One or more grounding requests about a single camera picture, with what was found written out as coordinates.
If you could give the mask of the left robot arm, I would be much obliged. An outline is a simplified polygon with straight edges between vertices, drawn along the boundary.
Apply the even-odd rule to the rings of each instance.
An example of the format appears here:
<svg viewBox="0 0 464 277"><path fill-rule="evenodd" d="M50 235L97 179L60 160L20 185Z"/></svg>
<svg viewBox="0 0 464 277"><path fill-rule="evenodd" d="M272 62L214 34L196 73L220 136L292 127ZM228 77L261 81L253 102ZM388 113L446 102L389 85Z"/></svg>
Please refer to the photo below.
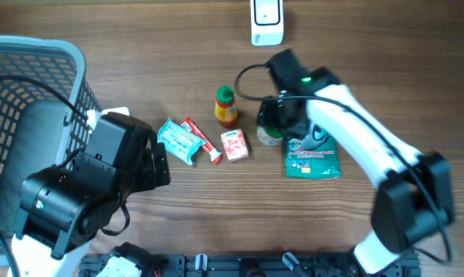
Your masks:
<svg viewBox="0 0 464 277"><path fill-rule="evenodd" d="M131 194L169 183L165 146L153 128L129 115L102 115L86 147L22 183L11 274L72 274L98 232L118 235L106 227Z"/></svg>

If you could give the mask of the red white stick packet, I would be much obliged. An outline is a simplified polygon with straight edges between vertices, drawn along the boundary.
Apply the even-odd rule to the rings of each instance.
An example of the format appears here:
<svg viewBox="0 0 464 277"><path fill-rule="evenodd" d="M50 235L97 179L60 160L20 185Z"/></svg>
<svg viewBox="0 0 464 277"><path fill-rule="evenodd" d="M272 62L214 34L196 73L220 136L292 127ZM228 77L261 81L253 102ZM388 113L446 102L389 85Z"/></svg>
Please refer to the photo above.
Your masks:
<svg viewBox="0 0 464 277"><path fill-rule="evenodd" d="M210 155L210 159L213 164L218 165L222 161L222 153L209 141L208 137L190 117L184 118L180 125L187 131L197 135L199 138L205 141L205 144L202 146L202 148Z"/></svg>

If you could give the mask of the teal white small packet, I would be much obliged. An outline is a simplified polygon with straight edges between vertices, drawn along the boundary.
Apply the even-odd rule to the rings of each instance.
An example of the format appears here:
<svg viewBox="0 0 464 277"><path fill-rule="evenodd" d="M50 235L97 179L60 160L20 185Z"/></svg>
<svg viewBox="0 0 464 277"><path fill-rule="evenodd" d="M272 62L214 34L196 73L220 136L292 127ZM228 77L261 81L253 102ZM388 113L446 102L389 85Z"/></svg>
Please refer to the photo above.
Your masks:
<svg viewBox="0 0 464 277"><path fill-rule="evenodd" d="M187 165L193 165L192 156L206 144L205 140L192 134L170 118L159 129L158 143L163 143L165 150L172 153Z"/></svg>

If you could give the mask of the green lid jar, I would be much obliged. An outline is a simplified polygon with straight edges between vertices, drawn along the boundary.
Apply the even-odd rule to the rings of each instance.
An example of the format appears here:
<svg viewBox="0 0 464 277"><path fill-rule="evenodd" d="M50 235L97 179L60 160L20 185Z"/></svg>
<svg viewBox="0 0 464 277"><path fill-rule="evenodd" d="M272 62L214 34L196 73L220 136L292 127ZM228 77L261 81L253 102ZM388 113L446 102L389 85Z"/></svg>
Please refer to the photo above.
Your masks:
<svg viewBox="0 0 464 277"><path fill-rule="evenodd" d="M274 146L274 145L279 145L283 137L281 134L276 134L276 133L271 133L268 132L268 129L263 127L263 126L258 126L257 131L256 131L258 140L263 144L267 146Z"/></svg>

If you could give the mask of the green 3M glove package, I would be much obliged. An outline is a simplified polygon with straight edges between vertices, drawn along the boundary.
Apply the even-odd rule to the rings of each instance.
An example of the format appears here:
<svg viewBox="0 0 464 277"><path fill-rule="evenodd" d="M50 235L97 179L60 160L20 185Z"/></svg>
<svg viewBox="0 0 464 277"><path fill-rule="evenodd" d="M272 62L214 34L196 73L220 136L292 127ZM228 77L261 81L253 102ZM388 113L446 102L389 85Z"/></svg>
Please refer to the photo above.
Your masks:
<svg viewBox="0 0 464 277"><path fill-rule="evenodd" d="M297 179L336 179L342 176L337 143L323 128L312 125L303 139L285 143L285 174Z"/></svg>

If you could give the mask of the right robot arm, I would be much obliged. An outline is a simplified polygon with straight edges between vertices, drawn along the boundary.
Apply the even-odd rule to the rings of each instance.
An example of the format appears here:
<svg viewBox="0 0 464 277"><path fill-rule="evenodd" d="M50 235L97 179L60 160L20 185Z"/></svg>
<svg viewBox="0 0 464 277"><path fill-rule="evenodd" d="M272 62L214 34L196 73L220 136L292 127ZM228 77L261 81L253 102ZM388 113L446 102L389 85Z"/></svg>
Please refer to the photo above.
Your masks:
<svg viewBox="0 0 464 277"><path fill-rule="evenodd" d="M376 190L372 231L352 251L359 273L380 275L416 244L454 223L449 162L393 135L325 67L308 71L290 49L264 66L279 91L262 100L257 123L313 149L335 139Z"/></svg>

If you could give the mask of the red yellow sauce bottle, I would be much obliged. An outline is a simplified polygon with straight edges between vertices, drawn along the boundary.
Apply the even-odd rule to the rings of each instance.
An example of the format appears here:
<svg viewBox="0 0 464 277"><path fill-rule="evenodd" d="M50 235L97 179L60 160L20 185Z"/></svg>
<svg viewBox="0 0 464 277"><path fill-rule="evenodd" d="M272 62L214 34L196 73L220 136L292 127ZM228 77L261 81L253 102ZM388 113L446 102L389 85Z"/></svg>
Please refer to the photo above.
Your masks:
<svg viewBox="0 0 464 277"><path fill-rule="evenodd" d="M215 117L219 124L225 128L232 128L238 121L235 93L227 85L220 87L216 93Z"/></svg>

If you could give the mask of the red white tissue pack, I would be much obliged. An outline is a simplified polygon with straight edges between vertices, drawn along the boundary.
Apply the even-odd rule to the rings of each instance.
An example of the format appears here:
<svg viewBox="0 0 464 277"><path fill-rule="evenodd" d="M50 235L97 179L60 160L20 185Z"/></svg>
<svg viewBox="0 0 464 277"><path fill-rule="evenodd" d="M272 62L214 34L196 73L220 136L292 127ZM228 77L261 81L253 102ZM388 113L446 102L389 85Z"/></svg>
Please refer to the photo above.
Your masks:
<svg viewBox="0 0 464 277"><path fill-rule="evenodd" d="M226 157L230 162L247 158L249 156L245 136L240 128L222 133L221 141L225 149Z"/></svg>

